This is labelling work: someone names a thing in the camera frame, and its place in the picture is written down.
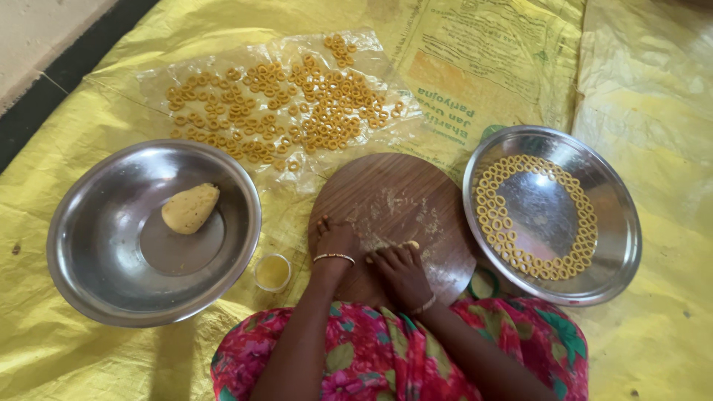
stainless steel bowl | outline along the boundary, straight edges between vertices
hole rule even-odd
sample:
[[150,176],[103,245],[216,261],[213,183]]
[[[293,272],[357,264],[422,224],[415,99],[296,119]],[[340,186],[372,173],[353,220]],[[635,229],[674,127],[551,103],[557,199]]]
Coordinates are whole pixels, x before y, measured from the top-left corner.
[[[598,217],[599,239],[592,265],[569,280],[541,280],[514,270],[485,241],[475,209],[473,187],[481,171],[503,156],[527,154],[552,161],[580,180]],[[574,241],[577,215],[564,187],[547,177],[516,173],[500,185],[508,216],[518,233],[515,246],[542,259],[566,255]],[[471,230],[490,261],[524,291],[567,306],[606,302],[634,278],[641,260],[641,226],[621,178],[584,143],[551,128],[514,126],[484,140],[473,152],[463,179],[463,204]]]
[[[174,233],[161,206],[214,183],[220,197],[198,232]],[[257,191],[230,156],[158,140],[114,153],[69,189],[47,237],[49,272],[74,308],[107,325],[144,328],[206,308],[240,277],[260,235]]]

bracelet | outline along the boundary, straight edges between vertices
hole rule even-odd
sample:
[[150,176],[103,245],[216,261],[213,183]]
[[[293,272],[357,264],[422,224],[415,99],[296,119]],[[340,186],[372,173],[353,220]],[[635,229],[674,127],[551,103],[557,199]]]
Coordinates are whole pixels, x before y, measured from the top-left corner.
[[420,308],[416,308],[409,312],[409,315],[415,316],[426,312],[431,306],[434,305],[434,303],[436,303],[436,294],[434,294],[434,296],[432,296],[431,299],[428,302],[424,303]]
[[317,262],[319,259],[322,258],[342,258],[342,259],[347,259],[349,262],[352,262],[352,267],[357,264],[357,262],[354,262],[354,259],[350,258],[347,255],[342,255],[341,253],[323,253],[314,259],[312,259],[312,262]]

black floor border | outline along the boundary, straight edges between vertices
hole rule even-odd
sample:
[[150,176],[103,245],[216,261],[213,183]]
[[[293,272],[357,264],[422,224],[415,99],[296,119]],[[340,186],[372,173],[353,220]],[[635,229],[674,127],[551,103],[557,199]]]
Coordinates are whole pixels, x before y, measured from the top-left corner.
[[118,0],[0,116],[0,173],[57,106],[158,0]]

round wooden board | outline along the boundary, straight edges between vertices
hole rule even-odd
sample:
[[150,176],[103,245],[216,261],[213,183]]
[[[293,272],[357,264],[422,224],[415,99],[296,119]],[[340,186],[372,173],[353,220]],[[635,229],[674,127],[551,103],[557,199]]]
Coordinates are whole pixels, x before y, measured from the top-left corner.
[[347,220],[363,234],[356,265],[344,276],[335,298],[395,310],[366,252],[415,240],[431,288],[450,305],[468,285],[478,245],[468,228],[458,186],[420,158],[377,153],[339,169],[319,192],[309,217],[309,252],[317,249],[317,221],[329,215]]

pink floral fabric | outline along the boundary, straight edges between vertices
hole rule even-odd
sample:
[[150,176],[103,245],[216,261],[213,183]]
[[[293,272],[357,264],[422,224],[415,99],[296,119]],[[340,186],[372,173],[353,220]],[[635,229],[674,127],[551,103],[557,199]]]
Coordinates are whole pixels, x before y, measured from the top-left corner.
[[[580,329],[542,300],[459,300],[451,310],[528,368],[561,400],[586,400],[587,345]],[[292,308],[256,313],[225,336],[210,374],[219,401],[247,400]],[[436,338],[405,315],[333,303],[323,400],[482,400]]]

